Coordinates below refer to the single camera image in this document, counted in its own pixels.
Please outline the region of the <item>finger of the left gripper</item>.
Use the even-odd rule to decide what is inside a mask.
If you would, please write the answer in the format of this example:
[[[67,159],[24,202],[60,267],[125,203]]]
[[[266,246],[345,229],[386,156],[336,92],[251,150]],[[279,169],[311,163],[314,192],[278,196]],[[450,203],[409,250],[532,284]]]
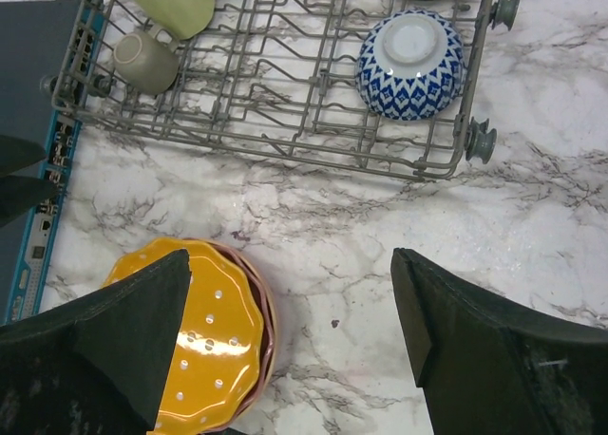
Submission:
[[[5,135],[1,136],[0,151],[0,171],[2,177],[32,166],[44,160],[47,156],[47,152],[42,145]]]
[[[5,176],[1,179],[1,227],[19,218],[30,208],[52,198],[57,185],[49,180],[22,176]]]

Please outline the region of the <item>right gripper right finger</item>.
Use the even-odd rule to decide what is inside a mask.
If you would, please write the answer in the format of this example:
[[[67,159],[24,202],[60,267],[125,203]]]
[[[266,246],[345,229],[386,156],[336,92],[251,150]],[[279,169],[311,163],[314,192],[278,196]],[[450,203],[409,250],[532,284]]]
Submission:
[[[436,434],[604,434],[607,331],[529,309],[411,249],[390,275]]]

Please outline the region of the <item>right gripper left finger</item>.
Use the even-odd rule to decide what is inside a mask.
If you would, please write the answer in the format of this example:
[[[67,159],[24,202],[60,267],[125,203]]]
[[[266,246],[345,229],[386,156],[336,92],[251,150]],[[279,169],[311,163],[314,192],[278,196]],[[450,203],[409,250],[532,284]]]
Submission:
[[[1,328],[4,434],[146,434],[191,282],[189,254]]]

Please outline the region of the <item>yellow polka dot plate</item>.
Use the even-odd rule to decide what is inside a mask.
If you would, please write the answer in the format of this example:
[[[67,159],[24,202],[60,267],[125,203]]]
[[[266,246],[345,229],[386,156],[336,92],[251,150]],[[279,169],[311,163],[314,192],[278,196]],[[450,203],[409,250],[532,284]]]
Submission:
[[[202,434],[229,425],[261,369],[264,318],[248,278],[209,242],[156,238],[119,258],[105,282],[179,250],[189,254],[191,278],[156,434]]]

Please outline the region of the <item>grey ceramic mug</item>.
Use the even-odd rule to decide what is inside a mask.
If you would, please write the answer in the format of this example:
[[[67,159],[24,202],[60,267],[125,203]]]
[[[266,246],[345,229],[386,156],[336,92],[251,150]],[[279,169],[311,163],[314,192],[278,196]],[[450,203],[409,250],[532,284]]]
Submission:
[[[150,30],[135,29],[113,48],[115,70],[141,93],[159,95],[177,78],[179,44],[180,41],[159,24]]]

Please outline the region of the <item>light green ceramic mug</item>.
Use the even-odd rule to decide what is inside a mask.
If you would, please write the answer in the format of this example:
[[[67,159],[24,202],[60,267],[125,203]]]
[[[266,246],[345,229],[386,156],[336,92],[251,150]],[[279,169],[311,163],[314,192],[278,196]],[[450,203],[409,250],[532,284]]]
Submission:
[[[156,24],[179,40],[202,32],[211,22],[215,0],[133,0]]]

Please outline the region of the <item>red blue patterned bowl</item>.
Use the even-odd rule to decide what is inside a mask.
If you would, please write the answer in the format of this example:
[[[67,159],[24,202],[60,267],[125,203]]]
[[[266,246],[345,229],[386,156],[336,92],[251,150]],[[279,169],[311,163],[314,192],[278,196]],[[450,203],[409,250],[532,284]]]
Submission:
[[[402,122],[429,119],[446,109],[465,79],[460,34],[426,9],[399,11],[375,25],[354,69],[355,89],[368,109]]]

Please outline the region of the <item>grey wire dish rack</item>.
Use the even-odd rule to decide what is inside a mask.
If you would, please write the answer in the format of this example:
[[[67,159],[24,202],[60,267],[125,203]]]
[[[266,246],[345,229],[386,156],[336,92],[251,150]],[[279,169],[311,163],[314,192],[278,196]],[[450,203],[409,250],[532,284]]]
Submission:
[[[173,85],[142,94],[112,65],[119,39],[152,23],[130,0],[76,0],[56,75],[40,83],[64,117],[109,132],[402,180],[451,177],[488,161],[496,131],[473,115],[486,33],[520,0],[216,0],[205,32],[180,45]],[[436,116],[379,116],[355,88],[371,29],[402,10],[434,11],[464,45],[465,76]]]

